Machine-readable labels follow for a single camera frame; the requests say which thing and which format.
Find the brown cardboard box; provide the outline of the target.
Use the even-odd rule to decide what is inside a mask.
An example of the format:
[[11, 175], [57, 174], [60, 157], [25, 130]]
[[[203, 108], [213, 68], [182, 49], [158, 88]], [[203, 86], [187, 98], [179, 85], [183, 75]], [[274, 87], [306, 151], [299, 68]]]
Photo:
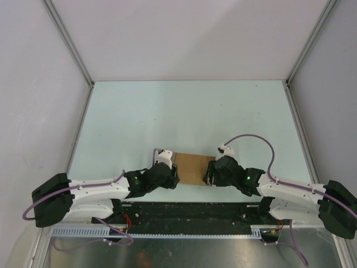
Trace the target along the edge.
[[203, 178], [207, 172], [209, 162], [215, 159], [215, 156], [175, 153], [174, 164], [177, 165], [179, 183], [206, 186]]

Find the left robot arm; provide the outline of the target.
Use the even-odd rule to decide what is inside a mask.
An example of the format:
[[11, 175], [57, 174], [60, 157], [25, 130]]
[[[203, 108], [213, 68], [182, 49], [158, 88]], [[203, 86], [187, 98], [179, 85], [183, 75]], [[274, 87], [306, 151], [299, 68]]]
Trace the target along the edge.
[[150, 169], [122, 172], [105, 183], [70, 180], [59, 173], [32, 192], [33, 221], [36, 227], [53, 226], [65, 219], [98, 217], [111, 223], [119, 222], [124, 199], [142, 197], [157, 188], [175, 189], [179, 177], [177, 166], [163, 162]]

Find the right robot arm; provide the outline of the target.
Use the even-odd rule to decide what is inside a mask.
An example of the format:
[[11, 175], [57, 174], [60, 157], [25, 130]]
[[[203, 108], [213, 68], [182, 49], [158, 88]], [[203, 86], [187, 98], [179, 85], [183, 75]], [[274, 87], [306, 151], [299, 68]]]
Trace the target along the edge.
[[356, 198], [338, 181], [323, 185], [271, 179], [266, 171], [245, 169], [230, 156], [209, 161], [202, 180], [206, 185], [233, 186], [244, 195], [260, 197], [257, 217], [264, 224], [323, 224], [336, 236], [348, 240], [355, 237]]

